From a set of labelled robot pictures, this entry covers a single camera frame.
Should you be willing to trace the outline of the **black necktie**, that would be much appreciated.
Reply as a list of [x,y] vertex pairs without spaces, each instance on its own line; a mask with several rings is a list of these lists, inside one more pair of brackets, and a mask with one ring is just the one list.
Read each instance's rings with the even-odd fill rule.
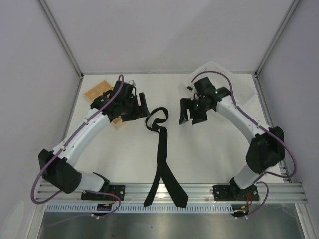
[[185,208],[188,202],[188,195],[181,187],[174,174],[172,173],[167,163],[167,143],[168,132],[160,123],[165,123],[168,120],[169,112],[165,107],[158,107],[154,109],[150,115],[153,116],[156,112],[163,111],[165,118],[155,118],[151,126],[146,126],[149,131],[156,132],[159,136],[157,149],[157,169],[152,186],[144,201],[144,207],[150,206],[155,198],[160,181],[163,181],[171,199],[177,207]]

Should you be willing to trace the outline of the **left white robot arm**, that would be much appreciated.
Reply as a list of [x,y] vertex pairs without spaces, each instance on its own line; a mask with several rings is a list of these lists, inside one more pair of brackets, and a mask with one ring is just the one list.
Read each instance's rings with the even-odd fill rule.
[[100,191],[106,178],[97,173],[84,173],[74,167],[83,151],[114,119],[133,121],[150,116],[144,93],[135,85],[118,80],[114,89],[96,97],[78,128],[51,151],[38,155],[42,178],[70,194],[77,189]]

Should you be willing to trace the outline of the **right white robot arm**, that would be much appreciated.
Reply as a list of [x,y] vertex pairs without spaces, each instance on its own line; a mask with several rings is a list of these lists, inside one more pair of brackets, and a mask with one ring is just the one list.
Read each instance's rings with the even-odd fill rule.
[[192,98],[180,99],[179,124],[192,119],[192,124],[207,121],[207,111],[213,110],[227,118],[246,138],[249,148],[246,164],[230,180],[230,194],[237,198],[252,188],[255,181],[270,167],[285,157],[284,132],[280,127],[260,125],[236,102],[232,88],[216,88],[208,77],[194,83]]

